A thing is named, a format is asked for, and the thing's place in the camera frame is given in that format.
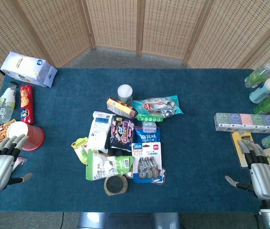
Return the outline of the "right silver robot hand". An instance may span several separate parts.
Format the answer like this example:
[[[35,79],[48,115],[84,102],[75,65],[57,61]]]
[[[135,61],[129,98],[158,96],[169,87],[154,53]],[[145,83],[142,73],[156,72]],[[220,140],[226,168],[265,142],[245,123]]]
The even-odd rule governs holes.
[[[263,149],[249,140],[237,141],[246,159],[251,184],[242,184],[225,176],[226,181],[239,189],[254,192],[260,200],[270,200],[270,164]]]

